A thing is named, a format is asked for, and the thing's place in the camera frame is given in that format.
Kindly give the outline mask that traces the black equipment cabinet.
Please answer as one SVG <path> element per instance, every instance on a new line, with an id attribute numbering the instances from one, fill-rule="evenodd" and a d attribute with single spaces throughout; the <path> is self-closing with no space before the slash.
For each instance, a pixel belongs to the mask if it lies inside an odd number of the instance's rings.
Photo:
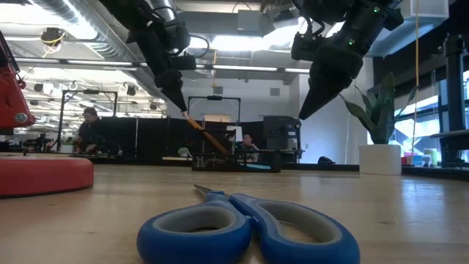
<path id="1" fill-rule="evenodd" d="M 266 116 L 263 137 L 267 150 L 278 150 L 284 164 L 297 164 L 303 151 L 300 145 L 301 122 L 288 116 Z"/>

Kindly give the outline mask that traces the tall black pole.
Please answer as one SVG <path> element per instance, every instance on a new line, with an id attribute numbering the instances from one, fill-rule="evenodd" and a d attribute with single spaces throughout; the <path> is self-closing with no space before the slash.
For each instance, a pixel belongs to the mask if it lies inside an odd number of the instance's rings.
<path id="1" fill-rule="evenodd" d="M 448 126 L 450 131 L 465 130 L 465 95 L 463 87 L 463 53 L 465 41 L 460 34 L 449 34 L 444 42 L 448 96 Z M 442 166 L 465 166 L 461 150 L 442 150 Z"/>

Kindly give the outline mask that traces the white rectangular sheet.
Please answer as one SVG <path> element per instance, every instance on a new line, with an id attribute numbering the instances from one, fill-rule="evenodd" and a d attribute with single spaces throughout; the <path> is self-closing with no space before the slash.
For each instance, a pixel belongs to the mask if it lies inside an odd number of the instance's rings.
<path id="1" fill-rule="evenodd" d="M 243 129 L 241 126 L 228 125 L 226 132 L 226 137 L 231 142 L 241 142 L 243 140 Z"/>

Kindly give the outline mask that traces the black side desk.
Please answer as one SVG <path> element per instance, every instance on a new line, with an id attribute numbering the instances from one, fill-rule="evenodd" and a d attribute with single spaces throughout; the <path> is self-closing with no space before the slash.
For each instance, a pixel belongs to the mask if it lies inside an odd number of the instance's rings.
<path id="1" fill-rule="evenodd" d="M 430 137 L 440 140 L 442 150 L 469 150 L 469 129 L 436 133 Z"/>

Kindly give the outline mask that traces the person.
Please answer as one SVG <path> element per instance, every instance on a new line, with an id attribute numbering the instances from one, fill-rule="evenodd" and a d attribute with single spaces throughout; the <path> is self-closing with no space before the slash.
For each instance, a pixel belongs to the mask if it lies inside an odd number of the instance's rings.
<path id="1" fill-rule="evenodd" d="M 78 129 L 78 137 L 75 140 L 79 153 L 101 152 L 105 141 L 102 120 L 93 107 L 86 107 L 83 117 L 84 121 Z"/>
<path id="2" fill-rule="evenodd" d="M 259 148 L 254 144 L 252 136 L 248 133 L 243 135 L 243 140 L 238 146 L 238 150 L 245 153 L 245 159 L 248 162 L 257 162 L 259 159 Z"/>

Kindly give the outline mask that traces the black mesh desk organizer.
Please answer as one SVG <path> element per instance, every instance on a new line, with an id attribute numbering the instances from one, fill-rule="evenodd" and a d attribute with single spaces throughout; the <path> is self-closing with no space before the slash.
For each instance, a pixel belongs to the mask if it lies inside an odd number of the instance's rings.
<path id="1" fill-rule="evenodd" d="M 200 172 L 272 172 L 281 171 L 281 154 L 277 150 L 258 150 L 259 159 L 257 162 L 248 162 L 245 153 L 238 150 L 241 142 L 231 142 L 227 139 L 226 128 L 218 130 L 206 130 L 215 137 L 228 151 L 228 154 L 220 153 L 205 136 L 197 131 L 197 136 L 193 140 L 192 170 Z M 204 168 L 196 166 L 196 157 L 204 156 Z M 260 164 L 271 167 L 271 170 L 252 169 L 246 164 Z"/>

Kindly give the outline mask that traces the snake plant in white pot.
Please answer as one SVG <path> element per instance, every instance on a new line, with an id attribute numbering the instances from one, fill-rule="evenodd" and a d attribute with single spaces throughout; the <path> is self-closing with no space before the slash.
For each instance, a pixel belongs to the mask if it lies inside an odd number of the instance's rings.
<path id="1" fill-rule="evenodd" d="M 395 109 L 395 80 L 393 73 L 383 79 L 377 94 L 362 94 L 364 107 L 344 99 L 349 113 L 356 117 L 368 131 L 371 144 L 359 147 L 359 172 L 370 175 L 400 175 L 402 162 L 401 147 L 390 144 L 396 118 L 401 112 Z"/>

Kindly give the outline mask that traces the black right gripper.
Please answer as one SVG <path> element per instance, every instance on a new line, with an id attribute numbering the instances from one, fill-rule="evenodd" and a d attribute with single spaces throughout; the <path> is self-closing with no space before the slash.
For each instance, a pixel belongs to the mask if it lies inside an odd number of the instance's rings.
<path id="1" fill-rule="evenodd" d="M 308 119 L 348 88 L 362 66 L 363 56 L 383 29 L 403 24 L 393 3 L 318 3 L 318 18 L 325 23 L 342 21 L 342 28 L 326 37 L 315 52 L 309 72 L 309 91 L 299 112 Z"/>

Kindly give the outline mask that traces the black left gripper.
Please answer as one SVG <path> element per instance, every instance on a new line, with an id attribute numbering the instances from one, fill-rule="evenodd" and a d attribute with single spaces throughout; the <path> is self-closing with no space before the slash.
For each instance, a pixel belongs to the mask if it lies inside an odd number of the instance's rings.
<path id="1" fill-rule="evenodd" d="M 135 43 L 155 77 L 155 85 L 180 111 L 187 111 L 182 95 L 182 74 L 171 66 L 171 56 L 184 56 L 191 36 L 182 22 L 157 23 L 128 32 L 126 43 Z"/>

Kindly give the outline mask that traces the blue-handled scissors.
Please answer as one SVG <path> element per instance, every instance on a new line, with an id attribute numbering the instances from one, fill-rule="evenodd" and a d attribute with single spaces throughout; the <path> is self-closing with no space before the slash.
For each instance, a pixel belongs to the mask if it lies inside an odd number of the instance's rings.
<path id="1" fill-rule="evenodd" d="M 360 264 L 355 237 L 305 206 L 225 194 L 204 186 L 205 201 L 147 220 L 136 238 L 146 264 L 235 264 L 256 234 L 267 264 Z"/>

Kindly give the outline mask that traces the black ceiling dome device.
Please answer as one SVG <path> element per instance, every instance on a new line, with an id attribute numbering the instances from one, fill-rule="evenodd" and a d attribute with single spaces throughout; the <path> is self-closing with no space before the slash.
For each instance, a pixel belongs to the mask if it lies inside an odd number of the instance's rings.
<path id="1" fill-rule="evenodd" d="M 48 47 L 57 47 L 65 38 L 67 32 L 56 27 L 47 27 L 40 35 L 41 42 Z"/>

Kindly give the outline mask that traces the black gantry frame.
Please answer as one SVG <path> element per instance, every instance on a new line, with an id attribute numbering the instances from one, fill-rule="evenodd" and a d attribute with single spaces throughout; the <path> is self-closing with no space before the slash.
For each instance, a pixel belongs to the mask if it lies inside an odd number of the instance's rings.
<path id="1" fill-rule="evenodd" d="M 61 106 L 59 110 L 59 127 L 58 127 L 58 136 L 55 141 L 56 151 L 60 152 L 62 148 L 62 126 L 63 126 L 63 117 L 64 117 L 64 106 L 65 104 L 73 99 L 75 95 L 78 93 L 84 93 L 88 95 L 99 95 L 100 93 L 103 94 L 112 94 L 114 95 L 114 99 L 111 101 L 113 103 L 113 115 L 112 117 L 117 116 L 117 100 L 118 100 L 118 92 L 114 91 L 100 91 L 98 89 L 83 89 L 83 90 L 71 90 L 71 89 L 64 89 L 62 90 L 62 98 L 61 98 Z"/>
<path id="2" fill-rule="evenodd" d="M 240 121 L 241 98 L 223 97 L 223 96 L 220 96 L 220 95 L 208 95 L 208 96 L 205 96 L 205 97 L 203 97 L 203 96 L 189 96 L 188 97 L 188 102 L 187 102 L 188 115 L 190 114 L 191 100 L 192 99 L 219 100 L 219 101 L 222 101 L 222 100 L 236 100 L 238 102 L 238 107 L 237 107 L 238 113 L 237 113 L 237 121 L 236 122 Z"/>

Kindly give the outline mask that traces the long fluorescent ceiling light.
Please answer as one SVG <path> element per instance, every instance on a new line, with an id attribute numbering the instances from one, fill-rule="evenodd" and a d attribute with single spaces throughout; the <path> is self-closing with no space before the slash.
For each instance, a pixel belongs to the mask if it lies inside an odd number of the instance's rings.
<path id="1" fill-rule="evenodd" d="M 34 57 L 17 57 L 18 64 L 31 65 L 70 65 L 70 66 L 87 66 L 87 67 L 103 67 L 106 70 L 135 70 L 138 67 L 148 67 L 146 62 L 112 62 L 112 61 L 95 61 L 95 60 L 79 60 L 79 59 L 48 59 Z M 198 64 L 196 70 L 234 70 L 248 72 L 266 72 L 266 73 L 296 73 L 307 74 L 309 69 L 295 67 L 260 67 L 260 66 L 241 66 L 241 65 L 207 65 Z"/>

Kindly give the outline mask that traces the black partition wall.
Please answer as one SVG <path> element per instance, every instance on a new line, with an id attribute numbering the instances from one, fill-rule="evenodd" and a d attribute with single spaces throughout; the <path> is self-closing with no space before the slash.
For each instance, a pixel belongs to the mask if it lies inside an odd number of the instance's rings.
<path id="1" fill-rule="evenodd" d="M 104 117 L 103 137 L 116 154 L 126 158 L 158 159 L 178 156 L 178 150 L 190 153 L 216 148 L 186 120 L 177 118 Z"/>

